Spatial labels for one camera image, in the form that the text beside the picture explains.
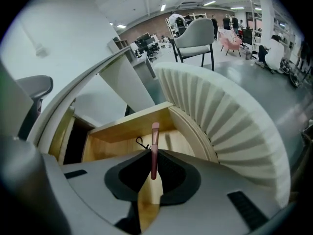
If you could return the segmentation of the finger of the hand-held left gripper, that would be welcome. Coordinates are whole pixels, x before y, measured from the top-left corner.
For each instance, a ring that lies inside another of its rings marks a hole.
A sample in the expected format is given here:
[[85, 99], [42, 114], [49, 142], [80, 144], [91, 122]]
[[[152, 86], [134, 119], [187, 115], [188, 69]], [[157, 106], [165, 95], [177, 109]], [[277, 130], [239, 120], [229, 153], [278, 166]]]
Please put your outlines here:
[[34, 123], [41, 114], [43, 99], [53, 90], [53, 79], [46, 75], [36, 75], [18, 79], [17, 83], [32, 100], [32, 106], [18, 133], [18, 137], [25, 141]]

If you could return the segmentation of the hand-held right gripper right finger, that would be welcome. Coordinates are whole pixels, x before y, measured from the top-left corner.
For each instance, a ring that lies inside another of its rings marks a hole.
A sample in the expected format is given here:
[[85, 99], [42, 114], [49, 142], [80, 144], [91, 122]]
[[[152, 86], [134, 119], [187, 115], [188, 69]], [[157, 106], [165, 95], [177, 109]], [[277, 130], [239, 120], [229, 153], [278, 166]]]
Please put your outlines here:
[[167, 150], [158, 162], [171, 171], [159, 173], [162, 181], [185, 178], [164, 195], [152, 235], [247, 235], [281, 209], [268, 190], [224, 165]]

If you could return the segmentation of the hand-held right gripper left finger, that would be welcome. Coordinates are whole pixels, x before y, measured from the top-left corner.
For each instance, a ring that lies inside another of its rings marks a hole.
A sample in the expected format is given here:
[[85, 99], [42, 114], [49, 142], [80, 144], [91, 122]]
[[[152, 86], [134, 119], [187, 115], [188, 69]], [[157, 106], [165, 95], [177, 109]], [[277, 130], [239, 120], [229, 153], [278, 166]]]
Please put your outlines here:
[[138, 193], [151, 170], [151, 152], [58, 165], [44, 154], [49, 218], [61, 227], [139, 227]]

